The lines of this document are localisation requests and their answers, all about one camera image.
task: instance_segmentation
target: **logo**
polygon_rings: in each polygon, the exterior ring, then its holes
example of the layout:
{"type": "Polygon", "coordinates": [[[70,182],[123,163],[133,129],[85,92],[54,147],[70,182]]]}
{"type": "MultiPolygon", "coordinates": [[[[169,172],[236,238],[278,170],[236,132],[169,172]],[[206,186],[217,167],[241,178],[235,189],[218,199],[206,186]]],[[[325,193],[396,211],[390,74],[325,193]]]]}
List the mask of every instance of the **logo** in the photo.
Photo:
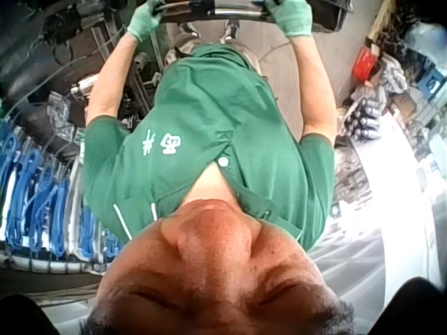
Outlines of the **logo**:
{"type": "Polygon", "coordinates": [[[148,129],[146,140],[142,141],[143,156],[149,155],[149,153],[151,152],[152,143],[154,143],[154,139],[155,139],[155,134],[153,134],[152,137],[150,137],[150,135],[151,135],[151,130],[148,129]]]}
{"type": "Polygon", "coordinates": [[[171,155],[177,152],[175,148],[180,146],[181,143],[182,140],[180,139],[180,136],[172,136],[170,133],[167,133],[161,140],[160,145],[165,148],[163,149],[165,155],[171,155]]]}

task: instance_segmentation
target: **green glove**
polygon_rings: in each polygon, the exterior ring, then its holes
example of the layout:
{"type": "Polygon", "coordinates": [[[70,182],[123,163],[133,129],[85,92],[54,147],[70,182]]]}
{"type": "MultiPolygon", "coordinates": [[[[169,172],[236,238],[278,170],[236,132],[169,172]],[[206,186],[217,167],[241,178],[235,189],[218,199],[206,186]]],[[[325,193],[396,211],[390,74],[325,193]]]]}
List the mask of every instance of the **green glove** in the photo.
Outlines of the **green glove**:
{"type": "Polygon", "coordinates": [[[265,0],[265,5],[287,37],[312,36],[312,9],[306,0],[265,0]]]}
{"type": "Polygon", "coordinates": [[[146,3],[135,9],[131,23],[127,31],[134,35],[140,42],[149,37],[160,23],[160,14],[154,15],[156,5],[162,3],[159,0],[147,0],[146,3]]]}

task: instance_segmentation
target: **green polo shirt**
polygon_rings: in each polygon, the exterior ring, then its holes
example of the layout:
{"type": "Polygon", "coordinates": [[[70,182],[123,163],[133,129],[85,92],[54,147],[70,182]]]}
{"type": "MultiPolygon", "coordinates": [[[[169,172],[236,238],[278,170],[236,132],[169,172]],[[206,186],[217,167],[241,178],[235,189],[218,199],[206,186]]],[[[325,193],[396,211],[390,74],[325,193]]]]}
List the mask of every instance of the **green polo shirt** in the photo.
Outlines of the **green polo shirt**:
{"type": "Polygon", "coordinates": [[[85,202],[128,241],[172,214],[214,161],[244,212],[308,250],[332,200],[331,143],[318,134],[297,143],[268,83],[233,48],[204,45],[192,55],[167,69],[132,134],[112,117],[87,127],[85,202]]]}

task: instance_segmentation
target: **shirt sleeve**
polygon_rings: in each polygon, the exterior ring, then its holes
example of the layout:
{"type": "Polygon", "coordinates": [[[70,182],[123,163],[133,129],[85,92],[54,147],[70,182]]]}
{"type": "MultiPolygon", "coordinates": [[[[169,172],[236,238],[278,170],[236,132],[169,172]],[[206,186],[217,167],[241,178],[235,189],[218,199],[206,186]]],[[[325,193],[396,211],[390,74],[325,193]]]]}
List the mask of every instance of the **shirt sleeve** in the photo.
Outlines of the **shirt sleeve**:
{"type": "Polygon", "coordinates": [[[335,153],[332,143],[319,134],[308,134],[298,144],[307,189],[302,208],[302,235],[299,240],[309,250],[324,231],[332,204],[335,153]]]}
{"type": "Polygon", "coordinates": [[[128,134],[116,118],[107,116],[94,119],[85,134],[84,203],[115,234],[118,224],[110,209],[116,202],[119,153],[128,134]]]}
{"type": "Polygon", "coordinates": [[[313,186],[325,218],[329,215],[334,193],[335,153],[326,137],[308,134],[299,143],[301,159],[307,167],[307,179],[313,186]]]}

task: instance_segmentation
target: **gray surface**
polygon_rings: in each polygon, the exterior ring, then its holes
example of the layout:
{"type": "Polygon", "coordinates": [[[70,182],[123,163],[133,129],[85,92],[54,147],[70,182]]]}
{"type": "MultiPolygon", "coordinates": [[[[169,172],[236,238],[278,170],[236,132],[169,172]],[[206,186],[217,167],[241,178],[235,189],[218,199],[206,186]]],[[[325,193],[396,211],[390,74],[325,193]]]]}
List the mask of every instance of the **gray surface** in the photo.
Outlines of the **gray surface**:
{"type": "MultiPolygon", "coordinates": [[[[353,0],[354,13],[348,14],[338,33],[316,33],[315,39],[321,58],[334,89],[337,105],[348,96],[351,70],[360,47],[365,41],[383,0],[353,0]]],[[[195,22],[194,26],[207,42],[216,41],[224,34],[225,22],[195,22]]],[[[238,39],[262,57],[272,48],[287,42],[274,24],[241,22],[238,39]]],[[[301,136],[302,119],[298,97],[298,70],[290,46],[281,47],[261,62],[264,75],[278,99],[279,109],[296,137],[301,136]]]]}

